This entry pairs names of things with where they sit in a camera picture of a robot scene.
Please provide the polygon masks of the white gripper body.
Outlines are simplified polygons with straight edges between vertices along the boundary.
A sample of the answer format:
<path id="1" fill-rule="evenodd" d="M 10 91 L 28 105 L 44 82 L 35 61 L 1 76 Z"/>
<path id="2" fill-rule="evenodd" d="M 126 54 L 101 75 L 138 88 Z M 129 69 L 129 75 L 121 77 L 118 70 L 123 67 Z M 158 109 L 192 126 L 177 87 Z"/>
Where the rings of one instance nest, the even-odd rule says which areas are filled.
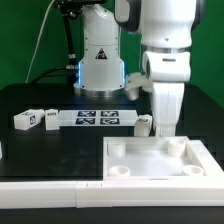
<path id="1" fill-rule="evenodd" d="M 152 113 L 155 135 L 175 135 L 184 95 L 183 83 L 153 83 Z"/>

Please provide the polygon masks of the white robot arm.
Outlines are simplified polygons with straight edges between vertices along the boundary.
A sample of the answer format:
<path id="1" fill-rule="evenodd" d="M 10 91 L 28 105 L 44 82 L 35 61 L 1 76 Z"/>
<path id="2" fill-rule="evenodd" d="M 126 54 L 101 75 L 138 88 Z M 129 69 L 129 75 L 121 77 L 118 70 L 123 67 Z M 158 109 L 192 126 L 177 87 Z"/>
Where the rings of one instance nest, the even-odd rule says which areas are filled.
<path id="1" fill-rule="evenodd" d="M 85 54 L 79 63 L 77 93 L 110 97 L 123 89 L 129 99 L 150 94 L 155 134 L 173 136 L 190 79 L 191 32 L 205 12 L 205 0 L 115 0 L 115 11 L 83 6 Z M 141 35 L 142 70 L 122 78 L 119 31 Z"/>

